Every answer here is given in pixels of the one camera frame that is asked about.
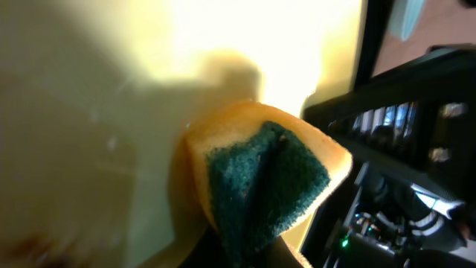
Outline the green and yellow sponge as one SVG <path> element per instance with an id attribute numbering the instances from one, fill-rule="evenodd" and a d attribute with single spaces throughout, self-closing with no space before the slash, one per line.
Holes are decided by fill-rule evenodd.
<path id="1" fill-rule="evenodd" d="M 242 102 L 184 137 L 194 194 L 208 230 L 185 267 L 305 267 L 282 234 L 307 219 L 346 179 L 351 153 L 273 106 Z"/>

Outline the yellow plate with stain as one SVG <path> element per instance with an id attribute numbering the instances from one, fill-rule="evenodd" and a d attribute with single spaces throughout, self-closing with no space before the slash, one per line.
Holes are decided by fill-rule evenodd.
<path id="1" fill-rule="evenodd" d="M 181 137 L 352 83 L 365 1 L 3 1 L 1 265 L 177 267 L 206 227 Z"/>

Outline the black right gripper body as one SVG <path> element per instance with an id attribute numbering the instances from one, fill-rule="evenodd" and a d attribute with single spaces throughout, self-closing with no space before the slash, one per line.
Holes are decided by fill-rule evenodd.
<path id="1" fill-rule="evenodd" d="M 303 117 L 353 155 L 302 246 L 314 267 L 473 267 L 475 47 L 434 45 Z"/>

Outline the light green plate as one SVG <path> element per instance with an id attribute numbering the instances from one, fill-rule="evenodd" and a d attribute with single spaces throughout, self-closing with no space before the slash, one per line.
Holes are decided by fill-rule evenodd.
<path id="1" fill-rule="evenodd" d="M 391 35 L 406 42 L 413 35 L 421 18 L 425 0 L 395 0 L 387 29 Z"/>

